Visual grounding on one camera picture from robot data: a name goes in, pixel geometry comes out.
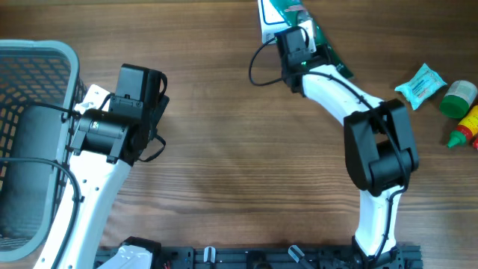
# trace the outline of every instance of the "white container with green lid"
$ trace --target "white container with green lid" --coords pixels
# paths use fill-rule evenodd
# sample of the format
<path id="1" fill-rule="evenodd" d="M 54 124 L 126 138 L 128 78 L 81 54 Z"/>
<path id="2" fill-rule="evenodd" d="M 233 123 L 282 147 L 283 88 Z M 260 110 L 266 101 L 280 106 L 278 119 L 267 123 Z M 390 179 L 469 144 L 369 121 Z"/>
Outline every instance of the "white container with green lid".
<path id="1" fill-rule="evenodd" d="M 477 86 L 473 83 L 455 81 L 441 101 L 440 111 L 448 117 L 461 119 L 466 116 L 477 95 Z"/>

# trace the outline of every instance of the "black mounting base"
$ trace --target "black mounting base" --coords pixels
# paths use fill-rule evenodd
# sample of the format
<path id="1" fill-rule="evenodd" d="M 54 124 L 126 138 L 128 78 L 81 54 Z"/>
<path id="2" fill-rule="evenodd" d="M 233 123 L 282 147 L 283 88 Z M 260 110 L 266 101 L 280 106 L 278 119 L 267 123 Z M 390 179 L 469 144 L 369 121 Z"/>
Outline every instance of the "black mounting base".
<path id="1" fill-rule="evenodd" d="M 351 259 L 352 246 L 304 247 L 304 259 L 314 269 L 362 269 L 363 265 Z M 94 268 L 116 254 L 117 249 L 99 250 Z M 164 269 L 170 262 L 171 269 L 304 269 L 303 263 L 295 262 L 287 248 L 240 248 L 216 249 L 215 262 L 204 263 L 204 250 L 192 247 L 162 247 L 151 269 Z M 419 246 L 398 246 L 397 258 L 379 269 L 421 269 Z"/>

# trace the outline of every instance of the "plastic container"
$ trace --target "plastic container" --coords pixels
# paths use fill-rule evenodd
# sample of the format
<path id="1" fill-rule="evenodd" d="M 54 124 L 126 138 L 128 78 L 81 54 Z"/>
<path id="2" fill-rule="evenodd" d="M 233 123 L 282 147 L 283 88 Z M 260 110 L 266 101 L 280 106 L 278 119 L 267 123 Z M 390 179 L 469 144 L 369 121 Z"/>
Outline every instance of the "plastic container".
<path id="1" fill-rule="evenodd" d="M 67 44 L 0 40 L 1 157 L 67 162 L 73 119 L 28 103 L 72 108 L 85 92 L 78 74 L 78 57 Z M 45 164 L 1 163 L 0 169 L 0 262 L 9 262 L 45 241 L 66 179 Z"/>
<path id="2" fill-rule="evenodd" d="M 441 101 L 440 111 L 448 117 L 461 119 L 472 106 L 477 94 L 477 87 L 473 83 L 455 81 Z"/>
<path id="3" fill-rule="evenodd" d="M 462 146 L 468 143 L 478 134 L 478 105 L 475 105 L 470 113 L 458 124 L 455 131 L 450 134 L 448 147 Z"/>

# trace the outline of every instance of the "basket mesh side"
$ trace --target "basket mesh side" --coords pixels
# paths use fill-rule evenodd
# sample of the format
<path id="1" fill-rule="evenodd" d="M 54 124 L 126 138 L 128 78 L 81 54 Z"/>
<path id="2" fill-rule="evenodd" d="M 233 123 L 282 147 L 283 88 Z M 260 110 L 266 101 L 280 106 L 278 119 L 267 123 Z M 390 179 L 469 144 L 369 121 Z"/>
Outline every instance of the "basket mesh side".
<path id="1" fill-rule="evenodd" d="M 69 62 L 59 56 L 0 55 L 0 156 L 55 158 L 56 148 L 43 155 L 34 155 L 28 151 L 28 143 L 41 143 L 42 139 L 49 139 L 48 135 L 35 137 L 35 128 L 42 128 L 43 124 L 52 124 L 50 132 L 57 132 L 60 128 L 60 117 L 57 117 L 60 112 L 48 108 L 29 108 L 26 103 L 44 102 L 62 106 L 69 74 Z M 84 85 L 78 83 L 77 99 L 83 94 Z M 0 168 L 0 250 L 6 251 L 26 244 L 38 230 L 43 218 L 49 178 L 31 178 L 25 176 L 25 171 L 39 171 L 48 175 L 51 168 L 44 164 L 20 163 L 0 164 Z"/>

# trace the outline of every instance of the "wooden surface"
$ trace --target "wooden surface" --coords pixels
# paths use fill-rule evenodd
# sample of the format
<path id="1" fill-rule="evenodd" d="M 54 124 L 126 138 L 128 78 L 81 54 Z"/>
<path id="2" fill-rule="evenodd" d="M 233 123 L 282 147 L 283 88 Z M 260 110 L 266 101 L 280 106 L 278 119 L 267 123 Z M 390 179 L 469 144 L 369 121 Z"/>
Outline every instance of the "wooden surface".
<path id="1" fill-rule="evenodd" d="M 478 84 L 476 1 L 306 4 L 368 93 L 404 100 L 394 87 L 423 63 L 448 83 Z M 87 84 L 114 90 L 122 63 L 168 76 L 171 102 L 159 125 L 167 148 L 135 164 L 103 246 L 130 235 L 166 246 L 350 243 L 359 192 L 344 166 L 342 128 L 283 84 L 249 84 L 259 33 L 254 1 L 0 7 L 0 38 L 70 44 Z M 277 77 L 276 49 L 256 66 L 258 80 Z M 445 91 L 416 111 L 407 103 L 420 168 L 400 201 L 396 237 L 421 245 L 427 268 L 475 268 L 478 152 L 444 146 L 457 124 L 438 110 Z"/>

